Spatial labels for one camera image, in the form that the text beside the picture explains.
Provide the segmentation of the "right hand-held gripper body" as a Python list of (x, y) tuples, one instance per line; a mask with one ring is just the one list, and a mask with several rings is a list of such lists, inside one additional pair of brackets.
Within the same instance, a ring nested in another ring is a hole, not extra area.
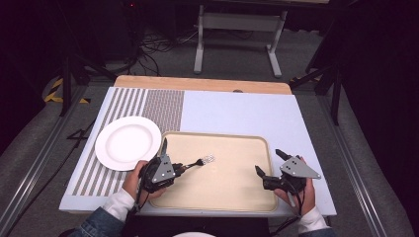
[(280, 189), (286, 193), (297, 195), (306, 186), (306, 179), (320, 179), (321, 175), (302, 162), (298, 156), (288, 158), (280, 167), (280, 177), (268, 176), (262, 173), (262, 184), (265, 190)]

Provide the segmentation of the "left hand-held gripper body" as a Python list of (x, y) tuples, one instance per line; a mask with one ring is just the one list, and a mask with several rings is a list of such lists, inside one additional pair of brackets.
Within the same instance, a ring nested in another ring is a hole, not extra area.
[(140, 187), (150, 194), (174, 183), (175, 170), (168, 155), (152, 158), (139, 173)]

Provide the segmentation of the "beige plastic tray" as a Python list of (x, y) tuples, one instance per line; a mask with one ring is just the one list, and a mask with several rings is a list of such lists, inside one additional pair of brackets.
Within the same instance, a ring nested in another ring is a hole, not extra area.
[(272, 174), (267, 141), (259, 136), (193, 132), (167, 132), (167, 154), (184, 165), (213, 155), (205, 166), (194, 166), (165, 194), (154, 199), (156, 208), (271, 212), (278, 206), (275, 195), (263, 188), (255, 165)]

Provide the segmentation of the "person's right hand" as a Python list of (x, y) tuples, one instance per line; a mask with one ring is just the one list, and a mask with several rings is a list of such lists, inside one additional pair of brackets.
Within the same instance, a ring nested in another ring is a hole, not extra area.
[(274, 194), (289, 204), (295, 215), (304, 216), (315, 208), (315, 189), (311, 179), (306, 179), (304, 191), (297, 196), (291, 196), (281, 189), (274, 190)]

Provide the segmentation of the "person's left hand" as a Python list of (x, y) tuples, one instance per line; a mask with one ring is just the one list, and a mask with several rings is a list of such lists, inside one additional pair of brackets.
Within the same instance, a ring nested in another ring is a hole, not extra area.
[[(123, 183), (123, 189), (132, 197), (136, 198), (137, 196), (137, 187), (139, 183), (139, 173), (142, 168), (147, 164), (147, 161), (140, 160), (137, 162), (135, 168), (126, 175), (126, 179)], [(150, 194), (147, 191), (141, 191), (139, 196), (139, 201), (141, 203), (146, 202), (148, 199), (159, 198), (166, 192), (165, 189), (161, 189), (157, 192)]]

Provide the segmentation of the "white round plate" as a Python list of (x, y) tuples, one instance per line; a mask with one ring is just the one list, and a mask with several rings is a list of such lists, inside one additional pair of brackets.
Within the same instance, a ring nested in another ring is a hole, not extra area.
[(154, 121), (143, 117), (125, 117), (104, 127), (96, 139), (95, 153), (105, 167), (128, 171), (139, 160), (151, 160), (160, 144), (161, 131)]

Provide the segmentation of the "brown striped dotted placemat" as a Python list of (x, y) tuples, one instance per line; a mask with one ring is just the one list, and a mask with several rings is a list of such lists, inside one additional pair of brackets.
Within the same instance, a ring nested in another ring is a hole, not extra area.
[(162, 134), (178, 131), (184, 103), (183, 91), (112, 87), (108, 90), (92, 131), (71, 176), (66, 193), (74, 197), (108, 197), (117, 192), (131, 171), (105, 167), (95, 153), (99, 133), (112, 121), (143, 117), (154, 121)]

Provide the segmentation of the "person's dark lap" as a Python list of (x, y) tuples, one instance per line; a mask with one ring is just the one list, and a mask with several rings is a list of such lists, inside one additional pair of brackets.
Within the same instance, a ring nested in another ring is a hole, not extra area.
[(267, 218), (140, 216), (123, 229), (122, 237), (173, 237), (200, 232), (214, 237), (270, 237)]

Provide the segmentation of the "white round object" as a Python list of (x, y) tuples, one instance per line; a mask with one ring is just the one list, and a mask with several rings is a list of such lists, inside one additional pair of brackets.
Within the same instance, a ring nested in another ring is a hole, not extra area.
[(215, 237), (211, 234), (203, 232), (184, 232), (174, 235), (173, 237)]

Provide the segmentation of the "black tripod stand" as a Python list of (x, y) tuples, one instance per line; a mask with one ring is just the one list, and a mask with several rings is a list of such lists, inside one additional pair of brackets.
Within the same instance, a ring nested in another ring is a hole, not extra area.
[(317, 84), (314, 86), (314, 92), (316, 95), (325, 96), (328, 91), (332, 89), (330, 116), (334, 124), (338, 125), (338, 110), (340, 104), (342, 78), (337, 64), (316, 69), (300, 78), (293, 78), (289, 82), (289, 86), (291, 89), (295, 89), (311, 80), (314, 80), (315, 78), (318, 78)]
[(62, 78), (63, 78), (63, 105), (60, 115), (64, 117), (72, 105), (71, 83), (75, 80), (77, 85), (87, 85), (90, 81), (85, 67), (92, 68), (95, 72), (106, 78), (115, 81), (117, 75), (102, 66), (90, 61), (79, 54), (68, 53), (62, 58)]

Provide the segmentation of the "yellow black striped tape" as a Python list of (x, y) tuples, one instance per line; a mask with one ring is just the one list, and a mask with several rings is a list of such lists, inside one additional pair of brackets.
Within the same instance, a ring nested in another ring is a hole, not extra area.
[(59, 87), (62, 84), (63, 84), (63, 79), (62, 78), (56, 79), (55, 82), (51, 85), (49, 92), (46, 94), (46, 96), (44, 97), (43, 100), (46, 103), (48, 103), (48, 102), (62, 103), (63, 98), (56, 96), (56, 93), (57, 93)]

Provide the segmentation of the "grey metal floor rail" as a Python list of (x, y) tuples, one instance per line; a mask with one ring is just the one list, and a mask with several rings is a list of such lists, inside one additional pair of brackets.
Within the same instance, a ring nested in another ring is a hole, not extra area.
[(328, 100), (320, 96), (317, 98), (320, 108), (325, 115), (325, 119), (330, 127), (333, 136), (338, 144), (341, 152), (344, 168), (348, 174), (351, 185), (354, 189), (357, 200), (361, 206), (366, 221), (371, 229), (374, 237), (388, 237), (382, 222), (377, 214), (376, 207), (372, 202), (369, 191), (356, 167), (353, 156), (350, 152), (349, 146), (344, 138), (344, 135), (338, 125), (335, 124), (331, 116), (331, 109)]
[(0, 156), (0, 237), (54, 235), (74, 222), (58, 209), (84, 145), (69, 136), (92, 121), (97, 101), (88, 87), (75, 96), (64, 116), (60, 103), (46, 103)]

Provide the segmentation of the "grey metal table frame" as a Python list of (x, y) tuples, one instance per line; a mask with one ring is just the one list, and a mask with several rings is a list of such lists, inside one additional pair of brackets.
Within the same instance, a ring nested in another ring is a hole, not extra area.
[(281, 78), (283, 73), (276, 56), (276, 51), (287, 15), (287, 11), (283, 11), (278, 16), (213, 13), (206, 11), (205, 6), (201, 5), (198, 16), (198, 45), (196, 49), (194, 72), (200, 74), (203, 69), (205, 49), (204, 29), (272, 32), (273, 39), (271, 43), (266, 45), (266, 51), (274, 76), (276, 78)]

